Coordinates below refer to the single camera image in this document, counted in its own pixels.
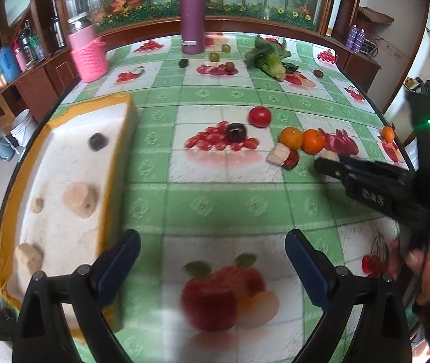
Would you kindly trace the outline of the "person's right hand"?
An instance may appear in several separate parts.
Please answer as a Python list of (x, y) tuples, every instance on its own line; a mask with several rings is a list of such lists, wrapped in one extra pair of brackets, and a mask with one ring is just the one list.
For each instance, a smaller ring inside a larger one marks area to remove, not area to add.
[(430, 254), (414, 250), (402, 259), (400, 238), (397, 237), (391, 243), (391, 253), (388, 263), (388, 273), (394, 279), (398, 278), (402, 263), (405, 263), (409, 269), (421, 277), (420, 290), (416, 295), (415, 302), (420, 306), (430, 303)]

